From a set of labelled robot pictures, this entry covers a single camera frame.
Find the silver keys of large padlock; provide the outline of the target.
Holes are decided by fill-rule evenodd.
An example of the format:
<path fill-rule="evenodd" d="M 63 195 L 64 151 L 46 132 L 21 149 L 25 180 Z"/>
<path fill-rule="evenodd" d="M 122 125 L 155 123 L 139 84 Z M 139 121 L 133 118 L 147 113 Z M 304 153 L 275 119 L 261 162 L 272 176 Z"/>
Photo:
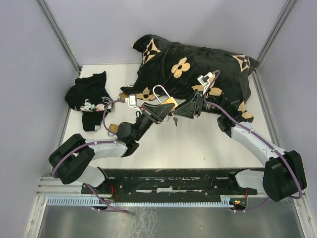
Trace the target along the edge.
<path fill-rule="evenodd" d="M 174 122 L 174 125 L 175 125 L 176 127 L 178 127 L 178 118 L 177 118 L 177 116 L 175 116 L 175 115 L 173 115 L 173 114 L 169 114 L 169 115 L 167 116 L 167 121 L 173 121 L 173 122 Z"/>

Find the large brass padlock long shackle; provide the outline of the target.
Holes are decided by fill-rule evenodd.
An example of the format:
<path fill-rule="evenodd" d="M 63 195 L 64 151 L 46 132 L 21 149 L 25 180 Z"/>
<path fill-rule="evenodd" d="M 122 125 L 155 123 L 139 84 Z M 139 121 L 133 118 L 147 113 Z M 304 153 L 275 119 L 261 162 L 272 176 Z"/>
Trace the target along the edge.
<path fill-rule="evenodd" d="M 164 102 L 162 102 L 160 100 L 159 96 L 157 95 L 157 93 L 156 93 L 157 88 L 160 88 L 164 92 L 164 94 L 167 96 L 167 99 Z M 153 87 L 153 94 L 154 94 L 155 98 L 159 101 L 160 104 L 163 104 L 163 105 L 174 104 L 172 111 L 174 111 L 177 108 L 177 106 L 178 106 L 177 101 L 169 95 L 169 93 L 166 91 L 166 89 L 162 85 L 159 85 L 159 84 L 155 85 Z"/>

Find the medium brass padlock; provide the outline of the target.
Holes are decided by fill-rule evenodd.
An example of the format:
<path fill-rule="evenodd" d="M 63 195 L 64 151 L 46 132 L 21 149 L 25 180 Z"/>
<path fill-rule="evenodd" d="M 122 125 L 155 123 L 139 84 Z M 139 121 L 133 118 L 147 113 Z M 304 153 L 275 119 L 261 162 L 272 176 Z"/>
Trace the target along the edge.
<path fill-rule="evenodd" d="M 107 135 L 113 137 L 118 132 L 118 125 L 111 123 L 107 128 Z"/>

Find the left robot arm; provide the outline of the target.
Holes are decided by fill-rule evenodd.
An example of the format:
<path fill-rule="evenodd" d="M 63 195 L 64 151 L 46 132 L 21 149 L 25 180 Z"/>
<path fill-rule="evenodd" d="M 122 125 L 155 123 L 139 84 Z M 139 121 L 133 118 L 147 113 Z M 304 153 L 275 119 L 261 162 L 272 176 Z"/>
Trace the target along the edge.
<path fill-rule="evenodd" d="M 173 102 L 159 105 L 143 103 L 135 123 L 122 122 L 114 139 L 91 140 L 79 133 L 72 135 L 49 156 L 53 178 L 60 179 L 63 184 L 78 181 L 92 186 L 98 193 L 107 192 L 107 175 L 102 169 L 90 166 L 90 162 L 132 155 L 139 147 L 137 142 L 148 129 L 154 123 L 162 123 L 174 107 Z"/>

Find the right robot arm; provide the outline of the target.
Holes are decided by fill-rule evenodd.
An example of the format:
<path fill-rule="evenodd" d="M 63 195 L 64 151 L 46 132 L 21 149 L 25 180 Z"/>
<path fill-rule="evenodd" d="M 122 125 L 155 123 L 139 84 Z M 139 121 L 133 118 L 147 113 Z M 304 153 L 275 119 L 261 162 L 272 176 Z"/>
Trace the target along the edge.
<path fill-rule="evenodd" d="M 252 188 L 267 194 L 275 201 L 290 197 L 300 199 L 307 187 L 302 158 L 295 150 L 287 152 L 263 138 L 244 117 L 240 101 L 232 90 L 221 93 L 215 101 L 195 92 L 193 96 L 176 107 L 174 114 L 193 119 L 202 112 L 219 113 L 220 130 L 247 148 L 263 165 L 263 171 L 245 169 L 227 182 L 231 193 L 238 194 Z"/>

